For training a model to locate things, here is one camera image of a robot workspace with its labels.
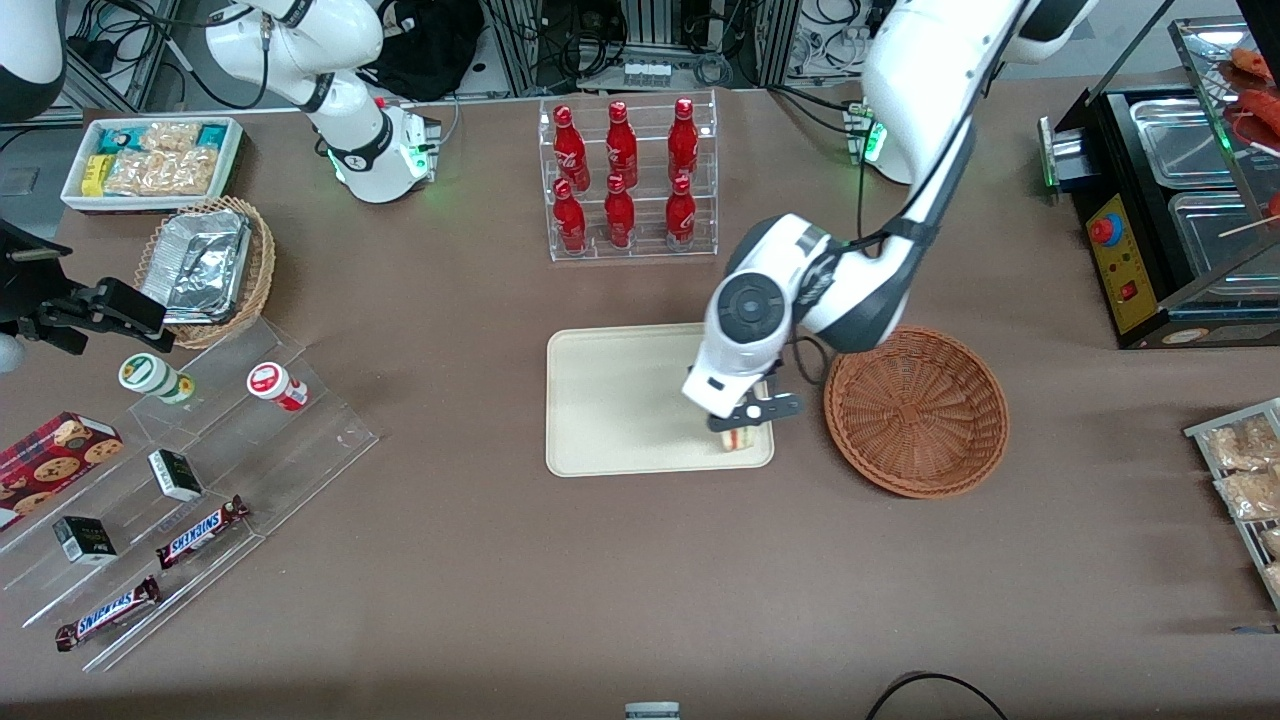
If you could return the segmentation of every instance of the white bottle with green label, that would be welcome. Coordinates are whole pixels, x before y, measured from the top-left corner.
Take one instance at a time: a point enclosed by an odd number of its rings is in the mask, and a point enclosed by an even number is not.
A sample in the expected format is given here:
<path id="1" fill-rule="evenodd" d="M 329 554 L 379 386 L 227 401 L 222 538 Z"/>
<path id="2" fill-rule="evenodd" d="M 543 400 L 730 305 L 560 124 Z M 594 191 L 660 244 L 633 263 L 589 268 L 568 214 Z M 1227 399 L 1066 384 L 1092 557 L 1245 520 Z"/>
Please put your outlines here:
<path id="1" fill-rule="evenodd" d="M 125 388 L 157 397 L 169 405 L 187 400 L 196 391 L 196 382 L 191 375 L 174 370 L 150 352 L 138 352 L 125 360 L 120 365 L 119 377 Z"/>

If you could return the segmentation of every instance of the yellow control panel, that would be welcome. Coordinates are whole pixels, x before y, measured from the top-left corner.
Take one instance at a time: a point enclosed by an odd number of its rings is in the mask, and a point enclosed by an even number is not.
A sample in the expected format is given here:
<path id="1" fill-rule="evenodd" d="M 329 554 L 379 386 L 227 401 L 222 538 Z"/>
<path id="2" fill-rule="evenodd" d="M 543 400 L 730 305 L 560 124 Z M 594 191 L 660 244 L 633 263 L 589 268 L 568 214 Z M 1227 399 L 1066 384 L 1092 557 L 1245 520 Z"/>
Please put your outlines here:
<path id="1" fill-rule="evenodd" d="M 1120 332 L 1126 333 L 1155 315 L 1157 305 L 1120 196 L 1112 197 L 1089 218 L 1084 231 L 1089 234 L 1111 316 Z"/>

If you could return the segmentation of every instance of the small black box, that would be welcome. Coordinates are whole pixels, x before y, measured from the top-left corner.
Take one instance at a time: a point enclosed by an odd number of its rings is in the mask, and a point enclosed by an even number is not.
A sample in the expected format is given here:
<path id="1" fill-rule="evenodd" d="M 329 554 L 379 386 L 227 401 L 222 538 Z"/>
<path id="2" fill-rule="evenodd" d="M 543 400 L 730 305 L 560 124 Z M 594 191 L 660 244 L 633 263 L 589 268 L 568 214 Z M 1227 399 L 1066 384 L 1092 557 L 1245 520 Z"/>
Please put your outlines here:
<path id="1" fill-rule="evenodd" d="M 200 500 L 200 480 L 187 459 L 172 450 L 157 450 L 147 456 L 151 474 L 160 483 L 160 492 L 183 502 Z"/>
<path id="2" fill-rule="evenodd" d="M 54 523 L 54 536 L 72 562 L 81 565 L 106 565 L 115 560 L 115 547 L 101 520 L 93 518 L 59 518 Z"/>

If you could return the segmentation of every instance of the black bag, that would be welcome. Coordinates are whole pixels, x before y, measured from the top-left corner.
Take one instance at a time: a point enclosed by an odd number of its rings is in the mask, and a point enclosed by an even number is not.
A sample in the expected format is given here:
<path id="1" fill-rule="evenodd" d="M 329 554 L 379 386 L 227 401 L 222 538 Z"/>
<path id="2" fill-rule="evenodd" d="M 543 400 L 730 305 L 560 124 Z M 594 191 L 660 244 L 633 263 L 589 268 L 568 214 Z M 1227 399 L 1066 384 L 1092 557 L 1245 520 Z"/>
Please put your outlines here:
<path id="1" fill-rule="evenodd" d="M 439 100 L 458 88 L 484 29 L 480 0 L 385 0 L 383 51 L 362 79 L 407 100 Z"/>

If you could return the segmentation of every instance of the small bottle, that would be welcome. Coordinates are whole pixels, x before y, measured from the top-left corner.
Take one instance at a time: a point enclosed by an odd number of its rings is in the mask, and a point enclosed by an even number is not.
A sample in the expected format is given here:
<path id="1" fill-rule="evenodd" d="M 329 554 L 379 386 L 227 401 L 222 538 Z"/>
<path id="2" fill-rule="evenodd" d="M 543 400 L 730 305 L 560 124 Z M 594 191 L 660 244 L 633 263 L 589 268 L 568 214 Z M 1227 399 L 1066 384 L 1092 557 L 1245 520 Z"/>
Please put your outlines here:
<path id="1" fill-rule="evenodd" d="M 698 128 L 694 126 L 694 101 L 676 100 L 676 122 L 667 136 L 667 174 L 671 182 L 681 174 L 694 177 L 698 172 Z"/>
<path id="2" fill-rule="evenodd" d="M 116 377 L 125 388 L 159 397 L 165 405 L 177 405 L 196 392 L 196 380 L 191 375 L 174 370 L 150 352 L 129 356 L 120 364 Z"/>
<path id="3" fill-rule="evenodd" d="M 604 199 L 604 215 L 609 220 L 609 242 L 618 250 L 628 250 L 635 237 L 636 205 L 627 193 L 623 176 L 609 176 L 609 196 Z"/>
<path id="4" fill-rule="evenodd" d="M 609 102 L 609 135 L 604 138 L 609 151 L 609 172 L 622 176 L 628 188 L 640 182 L 640 158 L 636 151 L 636 131 L 627 120 L 627 104 Z"/>
<path id="5" fill-rule="evenodd" d="M 591 173 L 586 169 L 586 143 L 582 133 L 573 127 L 573 113 L 568 106 L 559 105 L 552 111 L 556 119 L 556 164 L 561 177 L 572 183 L 577 192 L 591 187 Z"/>
<path id="6" fill-rule="evenodd" d="M 689 176 L 680 176 L 671 183 L 667 199 L 667 247 L 685 252 L 694 243 L 694 214 L 698 204 L 689 195 Z"/>
<path id="7" fill-rule="evenodd" d="M 556 204 L 552 205 L 552 215 L 556 217 L 556 231 L 561 236 L 561 246 L 570 255 L 586 252 L 586 215 L 582 214 L 582 205 L 573 197 L 573 188 L 564 178 L 556 178 L 552 183 L 556 193 Z"/>
<path id="8" fill-rule="evenodd" d="M 307 386 L 279 363 L 259 363 L 244 379 L 250 395 L 270 400 L 289 413 L 302 410 L 307 404 Z"/>

